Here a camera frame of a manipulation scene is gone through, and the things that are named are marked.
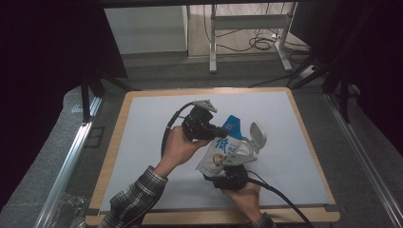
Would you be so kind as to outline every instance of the dark background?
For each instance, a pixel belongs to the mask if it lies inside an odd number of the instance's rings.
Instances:
[[[337,5],[327,37],[333,42],[321,53],[325,62],[343,44],[334,34],[352,20],[356,7],[352,1]],[[358,103],[403,154],[403,23],[396,19],[401,7],[397,0],[380,1],[346,61],[353,63],[350,79],[361,90]],[[94,70],[125,77],[103,9],[0,2],[0,207],[41,150],[64,95],[81,84],[82,75],[97,77]]]
[[[103,9],[0,2],[0,208],[40,152],[65,94],[95,70],[126,77]]]

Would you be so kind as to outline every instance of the wall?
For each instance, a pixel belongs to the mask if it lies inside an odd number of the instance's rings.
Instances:
[[[187,50],[185,7],[105,11],[121,54]]]

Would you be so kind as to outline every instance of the white surface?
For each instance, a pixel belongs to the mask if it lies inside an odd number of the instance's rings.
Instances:
[[[206,94],[189,96],[145,97],[133,99],[119,154],[101,207],[109,210],[109,200],[127,188],[147,168],[156,165],[161,156],[163,131],[183,105],[210,99],[218,113],[210,123],[221,126],[229,115],[240,118],[241,133],[250,139],[249,126],[259,122],[267,133],[267,143],[258,160],[246,164],[266,182],[281,191],[294,204],[329,203],[311,152],[300,129],[295,112],[285,92]],[[189,113],[193,106],[182,112]],[[178,119],[174,125],[182,123]],[[232,202],[204,180],[195,170],[208,145],[169,176],[163,196],[154,209],[226,208]],[[262,189],[260,205],[284,205],[280,197]]]
[[[182,6],[105,9],[121,54],[187,50]]]

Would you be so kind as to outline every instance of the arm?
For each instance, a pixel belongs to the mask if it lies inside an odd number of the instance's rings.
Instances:
[[[147,170],[118,193],[111,201],[111,210],[102,221],[100,227],[132,227],[140,226],[145,216],[163,194],[168,175],[190,158],[202,146],[210,141],[189,141],[181,126],[175,126],[169,133],[165,151],[161,161],[154,169]]]
[[[262,214],[259,209],[260,186],[248,182],[239,191],[221,189],[237,206],[237,208],[251,221],[249,227],[275,228],[276,224],[267,213]]]

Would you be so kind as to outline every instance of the plastic packaging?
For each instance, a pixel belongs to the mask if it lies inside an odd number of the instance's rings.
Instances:
[[[85,211],[89,200],[65,193],[49,228],[85,228]]]
[[[228,136],[214,139],[196,167],[197,170],[209,178],[217,176],[222,171],[223,161],[228,155],[237,151],[242,140],[240,119],[237,117],[229,116],[222,129],[228,131]]]

